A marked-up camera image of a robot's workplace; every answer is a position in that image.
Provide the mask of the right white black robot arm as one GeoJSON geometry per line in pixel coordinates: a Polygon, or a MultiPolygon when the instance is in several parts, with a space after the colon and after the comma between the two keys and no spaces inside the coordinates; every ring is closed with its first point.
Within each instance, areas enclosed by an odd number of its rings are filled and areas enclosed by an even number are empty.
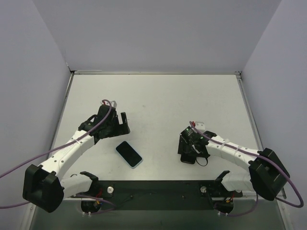
{"type": "Polygon", "coordinates": [[[184,163],[194,164],[197,157],[216,156],[245,170],[245,173],[227,173],[221,180],[229,192],[254,191],[273,201],[286,184],[289,175],[276,153],[268,148],[244,148],[211,131],[203,134],[185,128],[179,136],[178,153],[184,163]]]}

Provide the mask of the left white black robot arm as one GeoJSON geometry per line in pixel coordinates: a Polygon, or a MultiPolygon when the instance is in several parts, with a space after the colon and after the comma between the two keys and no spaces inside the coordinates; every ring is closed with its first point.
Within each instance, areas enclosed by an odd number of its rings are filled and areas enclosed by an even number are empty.
{"type": "Polygon", "coordinates": [[[98,177],[81,172],[65,179],[69,168],[99,140],[130,133],[127,115],[120,114],[116,106],[107,102],[99,107],[98,113],[80,124],[71,139],[58,148],[54,155],[40,163],[31,164],[25,171],[23,199],[48,213],[55,211],[62,200],[84,193],[93,197],[98,193],[98,177]]]}

